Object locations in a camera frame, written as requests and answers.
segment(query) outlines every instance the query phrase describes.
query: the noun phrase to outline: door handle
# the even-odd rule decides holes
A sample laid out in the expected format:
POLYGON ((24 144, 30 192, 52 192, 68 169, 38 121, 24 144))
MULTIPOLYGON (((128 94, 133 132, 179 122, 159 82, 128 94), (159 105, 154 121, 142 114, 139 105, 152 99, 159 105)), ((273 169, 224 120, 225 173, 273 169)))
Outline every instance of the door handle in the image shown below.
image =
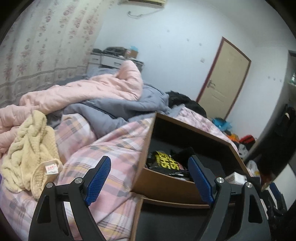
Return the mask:
POLYGON ((211 79, 209 79, 209 82, 207 84, 207 88, 210 88, 210 87, 213 88, 213 89, 215 89, 215 87, 216 87, 216 85, 214 83, 212 83, 211 79))

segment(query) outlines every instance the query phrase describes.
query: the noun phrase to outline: clothing label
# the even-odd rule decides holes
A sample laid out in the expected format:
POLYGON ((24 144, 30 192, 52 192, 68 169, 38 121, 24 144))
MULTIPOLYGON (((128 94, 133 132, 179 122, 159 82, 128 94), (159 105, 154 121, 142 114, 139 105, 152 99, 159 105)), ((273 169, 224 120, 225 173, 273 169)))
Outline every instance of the clothing label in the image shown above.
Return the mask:
POLYGON ((57 164, 55 164, 55 163, 45 166, 45 169, 46 169, 46 175, 58 174, 59 173, 57 164))

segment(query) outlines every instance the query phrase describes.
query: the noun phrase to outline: blue gripper pad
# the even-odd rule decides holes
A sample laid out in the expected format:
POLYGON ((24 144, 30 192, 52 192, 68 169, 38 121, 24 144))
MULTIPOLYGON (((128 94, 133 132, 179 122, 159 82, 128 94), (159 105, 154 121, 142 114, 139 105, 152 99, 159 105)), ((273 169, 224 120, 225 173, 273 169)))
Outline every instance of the blue gripper pad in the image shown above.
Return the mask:
POLYGON ((102 190, 102 187, 110 173, 111 170, 111 160, 106 157, 103 164, 99 167, 98 171, 94 175, 93 179, 87 187, 87 195, 84 199, 85 203, 89 206, 91 203, 95 202, 102 190))
POLYGON ((279 201, 281 199, 281 193, 279 192, 276 184, 275 183, 269 184, 269 188, 270 188, 272 194, 274 195, 275 199, 277 201, 279 201))
POLYGON ((190 157, 188 160, 188 170, 194 180, 202 200, 211 205, 214 202, 212 196, 212 187, 197 163, 194 161, 193 157, 190 157))

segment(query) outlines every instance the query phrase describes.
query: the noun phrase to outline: air conditioner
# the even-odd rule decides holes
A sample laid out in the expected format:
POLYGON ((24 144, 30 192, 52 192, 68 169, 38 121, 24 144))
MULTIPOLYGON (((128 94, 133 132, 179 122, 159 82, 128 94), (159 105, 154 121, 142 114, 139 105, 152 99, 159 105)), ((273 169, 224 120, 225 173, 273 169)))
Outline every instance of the air conditioner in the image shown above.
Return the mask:
POLYGON ((143 3, 154 6, 164 7, 167 0, 122 0, 121 3, 143 3))

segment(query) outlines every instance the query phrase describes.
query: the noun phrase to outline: fluffy towel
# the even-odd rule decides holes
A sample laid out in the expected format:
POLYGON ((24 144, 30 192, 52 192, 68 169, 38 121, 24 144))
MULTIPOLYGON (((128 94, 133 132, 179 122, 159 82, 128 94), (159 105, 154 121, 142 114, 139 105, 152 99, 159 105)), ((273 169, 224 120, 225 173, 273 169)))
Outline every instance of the fluffy towel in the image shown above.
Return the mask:
POLYGON ((62 170, 53 128, 46 125, 46 117, 35 110, 17 131, 17 136, 3 160, 1 174, 4 184, 12 192, 31 190, 38 199, 47 182, 55 175, 46 175, 45 166, 50 161, 62 170))

